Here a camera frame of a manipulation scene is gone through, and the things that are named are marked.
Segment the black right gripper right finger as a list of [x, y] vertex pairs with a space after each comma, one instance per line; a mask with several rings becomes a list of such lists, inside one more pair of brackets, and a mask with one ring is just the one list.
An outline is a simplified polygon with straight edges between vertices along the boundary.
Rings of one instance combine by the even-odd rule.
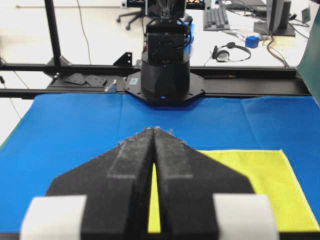
[[213, 194], [252, 194], [249, 179], [155, 128], [161, 231], [167, 240], [216, 240]]

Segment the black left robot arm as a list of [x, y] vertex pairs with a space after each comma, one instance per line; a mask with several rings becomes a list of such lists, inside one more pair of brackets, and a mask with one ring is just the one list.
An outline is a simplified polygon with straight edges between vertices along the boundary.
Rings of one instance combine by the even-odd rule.
[[147, 0], [145, 14], [152, 20], [145, 28], [145, 51], [140, 71], [128, 75], [124, 90], [147, 103], [173, 106], [205, 93], [204, 78], [191, 72], [190, 26], [181, 21], [185, 0]]

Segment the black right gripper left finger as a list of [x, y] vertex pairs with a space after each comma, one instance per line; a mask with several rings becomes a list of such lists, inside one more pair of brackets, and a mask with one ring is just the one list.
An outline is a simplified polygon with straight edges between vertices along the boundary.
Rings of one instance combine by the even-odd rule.
[[57, 176], [47, 196], [85, 195], [83, 240], [138, 240], [147, 232], [153, 130]]

